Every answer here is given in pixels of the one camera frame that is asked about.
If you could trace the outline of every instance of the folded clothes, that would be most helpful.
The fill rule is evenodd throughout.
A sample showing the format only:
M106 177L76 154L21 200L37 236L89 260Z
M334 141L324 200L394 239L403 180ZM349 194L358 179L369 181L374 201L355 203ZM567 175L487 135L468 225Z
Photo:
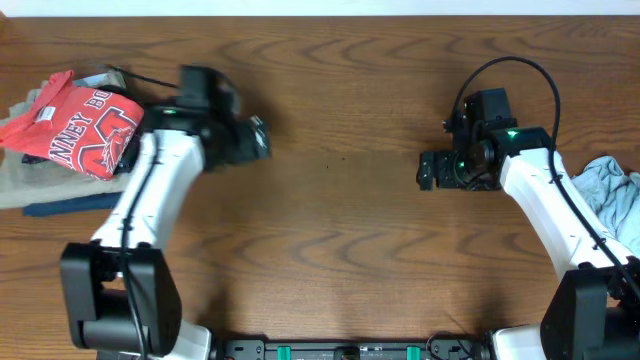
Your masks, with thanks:
M90 87L110 84L126 87L122 75L115 71L76 80L74 84ZM26 101L10 107L9 118L0 120L0 124L7 123L28 111L40 91L40 89L29 91ZM22 153L7 149L4 153L4 161L0 164L0 209L18 208L34 203L93 194L121 192L129 182L130 174L121 174L110 181L101 181L59 166L52 161L29 165L22 163Z
M24 216L45 217L70 214L80 211L113 209L122 193L95 194L74 199L27 205L22 209Z
M48 158L101 180L113 177L144 111L122 95L55 73L25 113L0 127L0 147Z

